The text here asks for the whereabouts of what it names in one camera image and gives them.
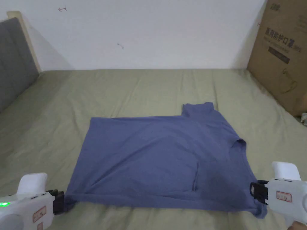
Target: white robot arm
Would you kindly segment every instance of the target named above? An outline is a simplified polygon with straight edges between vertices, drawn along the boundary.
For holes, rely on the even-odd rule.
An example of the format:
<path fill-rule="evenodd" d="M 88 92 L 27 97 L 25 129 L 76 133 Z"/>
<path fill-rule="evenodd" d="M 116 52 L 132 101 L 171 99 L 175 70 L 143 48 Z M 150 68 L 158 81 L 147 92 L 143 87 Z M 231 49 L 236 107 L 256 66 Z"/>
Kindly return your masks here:
<path fill-rule="evenodd" d="M 250 184 L 254 199 L 285 217 L 287 228 L 294 221 L 307 223 L 307 182 L 302 181 L 297 167 L 286 162 L 272 163 L 275 178 Z"/>
<path fill-rule="evenodd" d="M 24 175 L 17 193 L 0 198 L 0 230 L 44 230 L 64 210 L 64 192 L 46 191 L 47 174 Z"/>

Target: blue t-shirt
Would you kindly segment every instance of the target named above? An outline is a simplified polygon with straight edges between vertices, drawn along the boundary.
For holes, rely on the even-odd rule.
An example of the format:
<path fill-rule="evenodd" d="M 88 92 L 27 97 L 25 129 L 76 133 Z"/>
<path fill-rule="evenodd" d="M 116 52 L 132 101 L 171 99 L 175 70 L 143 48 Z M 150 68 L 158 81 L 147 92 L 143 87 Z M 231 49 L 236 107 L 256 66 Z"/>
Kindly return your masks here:
<path fill-rule="evenodd" d="M 212 103 L 183 105 L 181 116 L 92 118 L 66 192 L 105 205 L 249 211 L 266 206 L 238 137 Z"/>

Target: wall mark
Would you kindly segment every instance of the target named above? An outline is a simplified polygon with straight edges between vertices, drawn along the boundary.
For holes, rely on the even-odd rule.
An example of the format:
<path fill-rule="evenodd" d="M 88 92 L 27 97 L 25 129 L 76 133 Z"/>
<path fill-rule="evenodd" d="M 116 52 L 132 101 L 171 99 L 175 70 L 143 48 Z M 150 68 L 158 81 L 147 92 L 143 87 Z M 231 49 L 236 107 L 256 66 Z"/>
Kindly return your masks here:
<path fill-rule="evenodd" d="M 67 11 L 66 6 L 65 6 L 64 8 L 62 8 L 62 9 L 59 7 L 58 10 L 59 10 L 60 12 L 62 12 L 62 10 L 66 10 L 66 11 Z"/>
<path fill-rule="evenodd" d="M 121 44 L 117 43 L 117 45 L 119 45 L 122 49 L 124 49 L 124 47 Z"/>

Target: mattress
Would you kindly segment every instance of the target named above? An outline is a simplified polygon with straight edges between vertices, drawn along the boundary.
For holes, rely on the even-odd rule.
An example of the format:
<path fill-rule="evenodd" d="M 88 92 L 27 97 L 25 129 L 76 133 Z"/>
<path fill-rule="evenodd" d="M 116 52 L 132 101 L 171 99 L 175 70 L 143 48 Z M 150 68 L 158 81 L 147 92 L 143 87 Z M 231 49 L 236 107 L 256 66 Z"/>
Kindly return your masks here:
<path fill-rule="evenodd" d="M 66 191 L 91 117 L 180 115 L 182 104 L 213 102 L 247 142 L 258 179 L 272 161 L 297 165 L 307 180 L 307 128 L 288 114 L 246 70 L 47 71 L 0 114 L 0 195 L 22 175 L 48 174 L 47 189 Z M 268 210 L 251 213 L 150 209 L 78 203 L 52 229 L 286 229 Z"/>

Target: upholstered headboard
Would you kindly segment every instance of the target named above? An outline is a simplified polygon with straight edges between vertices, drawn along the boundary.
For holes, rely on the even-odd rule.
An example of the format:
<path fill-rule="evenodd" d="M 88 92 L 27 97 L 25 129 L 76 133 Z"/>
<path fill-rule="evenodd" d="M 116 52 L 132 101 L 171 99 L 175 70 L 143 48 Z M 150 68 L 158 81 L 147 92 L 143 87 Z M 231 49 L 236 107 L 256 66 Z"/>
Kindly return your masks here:
<path fill-rule="evenodd" d="M 0 22 L 0 113 L 38 76 L 19 20 Z"/>

